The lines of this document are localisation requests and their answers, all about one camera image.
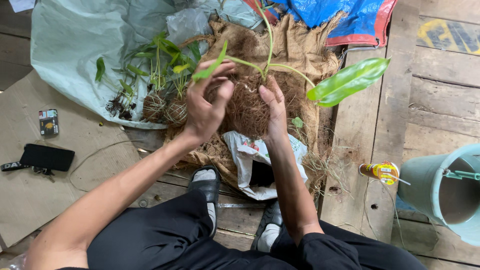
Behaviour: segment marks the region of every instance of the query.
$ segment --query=water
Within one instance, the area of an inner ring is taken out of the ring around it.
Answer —
[[[452,172],[475,172],[462,158],[456,159],[448,169]],[[447,224],[466,222],[480,206],[480,181],[465,177],[461,180],[443,177],[438,197],[440,211]]]

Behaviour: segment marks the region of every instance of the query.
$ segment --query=white sock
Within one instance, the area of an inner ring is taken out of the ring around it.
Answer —
[[[200,180],[215,180],[215,179],[216,179],[215,171],[212,169],[209,169],[209,170],[202,170],[197,172],[193,176],[192,182],[200,181]],[[212,219],[213,228],[215,229],[215,223],[216,223],[215,205],[213,203],[207,203],[207,208],[208,208],[208,215]]]
[[[270,252],[273,242],[280,235],[280,226],[276,224],[267,224],[265,231],[260,236],[257,242],[257,250],[263,252]]]

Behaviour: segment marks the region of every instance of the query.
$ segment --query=bucket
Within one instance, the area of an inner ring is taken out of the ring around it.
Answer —
[[[480,173],[480,144],[461,147],[451,154],[407,160],[400,178],[411,185],[400,182],[398,196],[458,234],[462,241],[480,246],[480,181],[445,176],[455,171]]]

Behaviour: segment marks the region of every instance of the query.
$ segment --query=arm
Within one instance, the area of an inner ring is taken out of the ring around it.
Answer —
[[[206,69],[212,61],[199,65]],[[38,235],[28,250],[26,269],[88,268],[87,248],[96,235],[143,194],[173,164],[207,141],[225,115],[233,83],[224,75],[235,64],[226,61],[213,77],[187,90],[188,120],[184,131],[150,156],[106,180],[60,214]],[[205,89],[222,82],[213,104],[203,98]]]
[[[323,233],[318,223],[317,211],[295,162],[287,133],[287,113],[283,93],[275,79],[269,77],[273,92],[260,86],[260,96],[270,108],[268,136],[264,142],[270,155],[275,177],[276,192],[282,218],[288,234],[298,245],[308,233]]]

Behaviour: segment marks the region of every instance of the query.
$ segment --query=cardboard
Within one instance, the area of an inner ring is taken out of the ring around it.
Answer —
[[[59,134],[42,136],[38,112],[58,110]],[[69,100],[32,71],[0,94],[0,163],[19,161],[24,145],[45,141],[75,151],[70,168],[111,144],[129,140],[118,124]],[[52,183],[31,169],[0,173],[0,236],[9,247],[41,227],[85,192],[128,168],[140,157],[131,142],[108,147],[88,158],[71,176],[54,171]]]

